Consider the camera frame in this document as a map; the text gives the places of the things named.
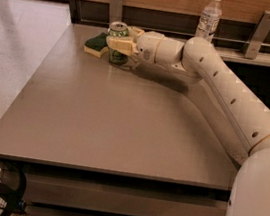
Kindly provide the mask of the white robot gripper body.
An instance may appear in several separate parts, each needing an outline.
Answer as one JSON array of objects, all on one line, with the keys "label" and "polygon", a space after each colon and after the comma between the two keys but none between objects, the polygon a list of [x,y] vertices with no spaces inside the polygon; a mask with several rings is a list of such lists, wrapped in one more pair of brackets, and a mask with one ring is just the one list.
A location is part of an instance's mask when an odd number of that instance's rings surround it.
[{"label": "white robot gripper body", "polygon": [[146,32],[137,38],[138,59],[168,68],[181,67],[184,43],[158,32]]}]

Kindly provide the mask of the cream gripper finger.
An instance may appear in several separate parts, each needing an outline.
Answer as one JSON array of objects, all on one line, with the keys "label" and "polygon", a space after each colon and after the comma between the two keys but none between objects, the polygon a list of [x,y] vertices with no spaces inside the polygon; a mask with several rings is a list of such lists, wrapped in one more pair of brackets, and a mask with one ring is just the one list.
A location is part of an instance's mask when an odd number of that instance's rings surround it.
[{"label": "cream gripper finger", "polygon": [[134,40],[137,40],[138,37],[144,34],[144,30],[138,27],[128,27],[129,36],[132,37]]},{"label": "cream gripper finger", "polygon": [[107,36],[106,37],[106,43],[109,48],[120,52],[127,56],[133,56],[134,54],[138,54],[138,49],[135,41],[132,39],[132,37],[117,37],[117,36]]}]

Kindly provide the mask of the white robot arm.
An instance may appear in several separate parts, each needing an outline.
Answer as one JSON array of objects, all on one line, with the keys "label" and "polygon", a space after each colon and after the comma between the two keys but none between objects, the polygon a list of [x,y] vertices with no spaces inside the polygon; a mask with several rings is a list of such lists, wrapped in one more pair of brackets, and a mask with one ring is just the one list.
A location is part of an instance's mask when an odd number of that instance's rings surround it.
[{"label": "white robot arm", "polygon": [[200,37],[184,43],[138,28],[125,37],[109,36],[106,42],[142,62],[206,81],[248,152],[234,180],[226,216],[270,216],[270,110],[225,65],[214,46]]}]

